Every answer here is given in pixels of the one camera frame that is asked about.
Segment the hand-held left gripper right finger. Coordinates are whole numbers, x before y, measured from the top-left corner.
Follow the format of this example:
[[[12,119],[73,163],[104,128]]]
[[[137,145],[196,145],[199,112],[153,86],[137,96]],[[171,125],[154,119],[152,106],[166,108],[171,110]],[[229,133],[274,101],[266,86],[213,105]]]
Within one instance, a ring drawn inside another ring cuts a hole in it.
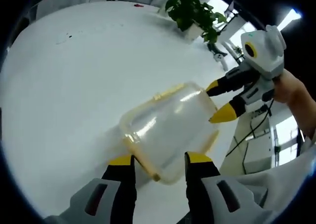
[[[263,224],[268,219],[261,207],[268,190],[220,175],[206,155],[185,153],[185,177],[192,223]]]

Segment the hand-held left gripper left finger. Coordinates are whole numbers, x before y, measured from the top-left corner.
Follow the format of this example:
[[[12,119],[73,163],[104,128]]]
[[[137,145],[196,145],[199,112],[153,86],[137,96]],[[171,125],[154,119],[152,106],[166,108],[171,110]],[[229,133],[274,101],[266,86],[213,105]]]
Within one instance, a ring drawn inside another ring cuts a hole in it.
[[[137,199],[135,157],[110,161],[100,179],[93,179],[70,199],[70,224],[131,224]]]

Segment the person's right hand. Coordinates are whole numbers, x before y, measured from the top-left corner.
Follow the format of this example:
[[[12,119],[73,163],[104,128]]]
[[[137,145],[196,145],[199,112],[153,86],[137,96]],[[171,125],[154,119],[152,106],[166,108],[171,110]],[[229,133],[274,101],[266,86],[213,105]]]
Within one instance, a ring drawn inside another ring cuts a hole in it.
[[[304,87],[303,83],[286,69],[273,79],[275,86],[274,100],[280,103],[289,103],[294,95]]]

